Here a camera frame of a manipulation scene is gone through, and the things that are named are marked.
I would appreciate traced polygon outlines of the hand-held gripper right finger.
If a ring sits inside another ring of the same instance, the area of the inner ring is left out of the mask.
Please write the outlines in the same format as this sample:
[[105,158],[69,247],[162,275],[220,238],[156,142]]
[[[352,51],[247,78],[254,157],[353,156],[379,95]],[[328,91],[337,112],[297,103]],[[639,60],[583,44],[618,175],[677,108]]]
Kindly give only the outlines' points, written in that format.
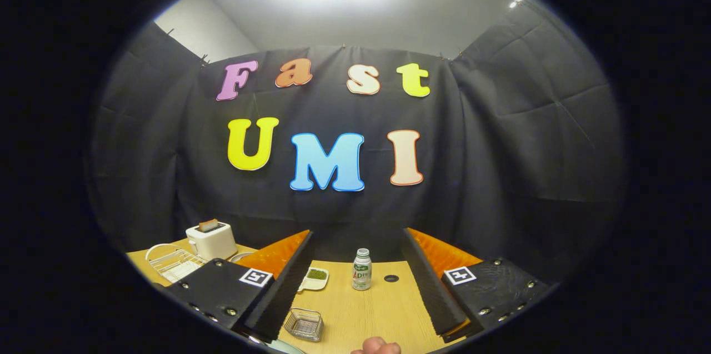
[[411,228],[402,230],[402,255],[444,343],[508,323],[553,288],[505,258],[480,260]]

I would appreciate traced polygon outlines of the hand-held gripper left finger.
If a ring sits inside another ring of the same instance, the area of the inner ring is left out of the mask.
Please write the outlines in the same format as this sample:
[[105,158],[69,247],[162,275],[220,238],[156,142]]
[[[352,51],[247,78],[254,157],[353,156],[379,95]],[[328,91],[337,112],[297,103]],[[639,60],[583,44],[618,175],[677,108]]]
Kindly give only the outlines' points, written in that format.
[[278,338],[312,263],[313,232],[304,230],[238,263],[216,258],[162,288],[171,300],[234,333]]

